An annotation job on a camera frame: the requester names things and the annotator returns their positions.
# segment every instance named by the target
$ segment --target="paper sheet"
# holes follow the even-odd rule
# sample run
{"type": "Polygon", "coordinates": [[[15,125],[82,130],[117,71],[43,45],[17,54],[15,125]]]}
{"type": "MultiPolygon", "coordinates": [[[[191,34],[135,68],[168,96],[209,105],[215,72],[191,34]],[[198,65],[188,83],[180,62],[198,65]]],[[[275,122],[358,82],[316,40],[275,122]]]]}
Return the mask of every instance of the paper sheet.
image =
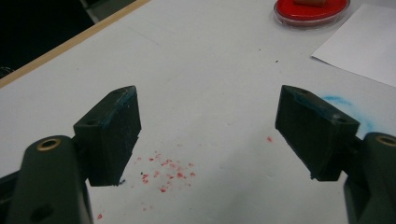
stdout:
{"type": "Polygon", "coordinates": [[[312,56],[396,87],[396,10],[362,5],[312,56]]]}

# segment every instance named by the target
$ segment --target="blue residue on gripper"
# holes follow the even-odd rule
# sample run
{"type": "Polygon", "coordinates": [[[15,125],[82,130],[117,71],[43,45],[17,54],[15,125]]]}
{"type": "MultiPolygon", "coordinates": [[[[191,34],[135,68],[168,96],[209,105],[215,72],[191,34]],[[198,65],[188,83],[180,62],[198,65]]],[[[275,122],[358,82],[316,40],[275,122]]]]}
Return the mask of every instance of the blue residue on gripper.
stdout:
{"type": "Polygon", "coordinates": [[[326,95],[321,97],[329,104],[337,107],[339,110],[348,114],[353,119],[357,120],[361,125],[359,126],[358,133],[356,134],[360,139],[364,138],[367,133],[372,133],[375,130],[373,122],[367,118],[366,115],[361,113],[359,109],[354,106],[350,101],[341,96],[326,95]]]}

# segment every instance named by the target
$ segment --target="white tabletop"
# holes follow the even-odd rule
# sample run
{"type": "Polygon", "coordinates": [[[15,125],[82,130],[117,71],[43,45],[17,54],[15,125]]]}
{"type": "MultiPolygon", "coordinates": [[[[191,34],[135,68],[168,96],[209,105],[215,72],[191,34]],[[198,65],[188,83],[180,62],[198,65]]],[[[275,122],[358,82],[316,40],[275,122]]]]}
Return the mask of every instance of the white tabletop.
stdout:
{"type": "Polygon", "coordinates": [[[34,141],[73,136],[107,93],[135,85],[143,130],[125,182],[90,188],[96,223],[347,223],[345,176],[310,180],[274,127],[281,85],[339,106],[360,136],[396,135],[396,89],[310,58],[341,23],[285,29],[274,3],[151,0],[6,85],[0,175],[34,141]]]}

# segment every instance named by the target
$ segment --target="red lid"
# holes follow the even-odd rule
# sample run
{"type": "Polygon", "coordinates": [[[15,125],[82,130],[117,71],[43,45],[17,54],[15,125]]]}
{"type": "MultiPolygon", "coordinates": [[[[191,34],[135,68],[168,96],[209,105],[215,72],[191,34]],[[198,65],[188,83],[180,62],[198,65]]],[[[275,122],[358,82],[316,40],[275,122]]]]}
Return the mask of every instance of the red lid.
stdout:
{"type": "Polygon", "coordinates": [[[293,0],[278,0],[276,3],[277,12],[288,19],[297,21],[315,21],[329,18],[348,5],[348,0],[327,0],[323,7],[310,7],[297,5],[293,0]]]}

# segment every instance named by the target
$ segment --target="blue stain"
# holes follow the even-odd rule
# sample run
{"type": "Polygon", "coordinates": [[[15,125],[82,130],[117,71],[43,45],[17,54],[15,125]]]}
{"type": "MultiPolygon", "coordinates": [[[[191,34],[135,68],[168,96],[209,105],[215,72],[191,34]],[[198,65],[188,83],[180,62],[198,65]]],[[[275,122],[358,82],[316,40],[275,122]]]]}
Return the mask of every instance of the blue stain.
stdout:
{"type": "Polygon", "coordinates": [[[375,129],[373,122],[351,102],[341,96],[326,95],[321,97],[327,103],[337,107],[337,109],[348,114],[353,119],[357,120],[361,125],[359,126],[358,133],[356,134],[360,139],[363,139],[367,133],[372,133],[375,129]]]}

